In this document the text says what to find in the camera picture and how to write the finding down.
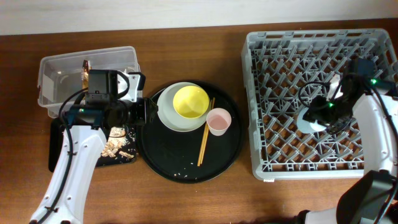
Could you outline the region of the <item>blue plastic cup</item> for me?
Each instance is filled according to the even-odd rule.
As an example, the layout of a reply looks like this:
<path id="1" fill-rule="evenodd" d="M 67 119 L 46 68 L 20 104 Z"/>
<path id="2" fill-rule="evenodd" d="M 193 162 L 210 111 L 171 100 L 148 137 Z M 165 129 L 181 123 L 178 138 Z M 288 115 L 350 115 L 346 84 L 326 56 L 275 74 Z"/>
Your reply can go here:
<path id="1" fill-rule="evenodd" d="M 317 120 L 307 121 L 303 116 L 308 111 L 308 108 L 303 108 L 297 115 L 296 124 L 298 130 L 304 134 L 316 133 L 326 130 L 326 127 L 319 124 Z"/>

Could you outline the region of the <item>food scraps pile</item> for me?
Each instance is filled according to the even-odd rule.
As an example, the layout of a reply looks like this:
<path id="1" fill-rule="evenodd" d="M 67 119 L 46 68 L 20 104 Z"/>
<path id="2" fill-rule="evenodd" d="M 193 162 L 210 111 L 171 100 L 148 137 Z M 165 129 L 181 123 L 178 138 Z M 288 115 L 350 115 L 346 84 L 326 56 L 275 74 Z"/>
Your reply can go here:
<path id="1" fill-rule="evenodd" d="M 136 157 L 135 143 L 134 130 L 130 131 L 127 127 L 113 127 L 110 130 L 108 141 L 101 152 L 101 156 L 133 160 Z"/>

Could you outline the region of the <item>yellow bowl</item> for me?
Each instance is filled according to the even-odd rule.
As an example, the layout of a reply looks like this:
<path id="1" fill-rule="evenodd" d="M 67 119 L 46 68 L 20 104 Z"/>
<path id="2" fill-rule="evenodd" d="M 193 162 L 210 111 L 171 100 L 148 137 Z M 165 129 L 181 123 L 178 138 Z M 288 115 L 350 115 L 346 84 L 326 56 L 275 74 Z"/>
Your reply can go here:
<path id="1" fill-rule="evenodd" d="M 173 98 L 174 110 L 184 118 L 196 119 L 209 108 L 210 98 L 199 86 L 185 86 L 179 89 Z"/>

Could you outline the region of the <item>pink plastic cup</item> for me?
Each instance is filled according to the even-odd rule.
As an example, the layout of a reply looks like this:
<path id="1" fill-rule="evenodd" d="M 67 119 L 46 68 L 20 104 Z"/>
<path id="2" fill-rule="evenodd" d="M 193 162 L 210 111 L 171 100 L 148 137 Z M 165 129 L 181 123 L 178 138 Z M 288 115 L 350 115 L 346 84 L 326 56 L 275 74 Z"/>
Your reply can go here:
<path id="1" fill-rule="evenodd" d="M 232 122 L 230 113 L 223 108 L 212 109 L 206 116 L 209 131 L 214 136 L 222 136 Z"/>

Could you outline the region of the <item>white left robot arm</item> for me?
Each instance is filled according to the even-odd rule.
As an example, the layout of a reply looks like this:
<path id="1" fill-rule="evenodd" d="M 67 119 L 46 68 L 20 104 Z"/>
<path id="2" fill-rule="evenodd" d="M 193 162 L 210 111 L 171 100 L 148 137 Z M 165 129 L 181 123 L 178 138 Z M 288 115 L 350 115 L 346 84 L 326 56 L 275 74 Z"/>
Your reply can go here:
<path id="1" fill-rule="evenodd" d="M 65 129 L 62 150 L 47 191 L 31 223 L 83 223 L 93 171 L 111 128 L 145 125 L 154 119 L 157 105 L 137 100 L 75 100 L 58 117 Z"/>

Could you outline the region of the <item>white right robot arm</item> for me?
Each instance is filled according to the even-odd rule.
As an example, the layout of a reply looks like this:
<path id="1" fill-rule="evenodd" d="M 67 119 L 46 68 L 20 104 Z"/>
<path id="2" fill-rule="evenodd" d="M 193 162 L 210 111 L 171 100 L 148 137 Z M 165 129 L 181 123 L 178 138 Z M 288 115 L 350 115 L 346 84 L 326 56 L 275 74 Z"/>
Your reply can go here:
<path id="1" fill-rule="evenodd" d="M 317 96 L 297 115 L 301 133 L 338 134 L 356 120 L 364 175 L 335 208 L 301 211 L 295 223 L 397 223 L 397 87 L 376 76 L 373 61 L 350 61 L 342 75 L 323 82 Z"/>

